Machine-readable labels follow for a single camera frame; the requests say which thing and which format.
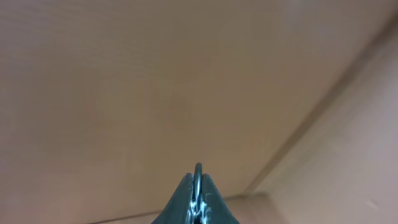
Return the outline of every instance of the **dark metallic object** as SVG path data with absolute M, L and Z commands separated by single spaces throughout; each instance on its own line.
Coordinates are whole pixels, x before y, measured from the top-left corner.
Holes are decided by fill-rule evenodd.
M 185 174 L 162 213 L 152 224 L 239 224 L 225 204 L 211 177 Z

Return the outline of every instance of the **floor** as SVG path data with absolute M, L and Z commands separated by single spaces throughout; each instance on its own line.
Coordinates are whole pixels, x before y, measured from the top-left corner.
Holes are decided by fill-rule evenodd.
M 227 201 L 228 207 L 240 223 L 245 224 L 286 224 L 273 203 L 265 195 L 242 197 Z M 157 214 L 123 220 L 105 222 L 102 224 L 150 224 Z

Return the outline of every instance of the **blurred background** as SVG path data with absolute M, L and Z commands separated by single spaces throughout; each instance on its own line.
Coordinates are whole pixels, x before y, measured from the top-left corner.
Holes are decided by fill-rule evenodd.
M 0 223 L 150 223 L 196 162 L 241 223 L 398 223 L 397 9 L 1 1 Z

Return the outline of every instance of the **white wall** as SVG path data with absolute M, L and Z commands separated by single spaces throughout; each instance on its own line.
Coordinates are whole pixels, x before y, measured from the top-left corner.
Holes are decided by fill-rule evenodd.
M 257 188 L 289 223 L 398 223 L 396 33 Z

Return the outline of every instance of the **beige surface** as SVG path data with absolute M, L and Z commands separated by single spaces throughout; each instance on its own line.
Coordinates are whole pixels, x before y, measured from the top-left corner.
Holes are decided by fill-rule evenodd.
M 242 224 L 285 224 L 273 203 L 266 196 L 254 196 L 228 200 L 229 210 Z M 150 224 L 157 214 L 123 220 L 105 222 L 103 224 Z
M 291 224 L 398 223 L 398 24 L 257 190 Z
M 382 1 L 0 3 L 0 223 L 240 194 L 395 11 Z

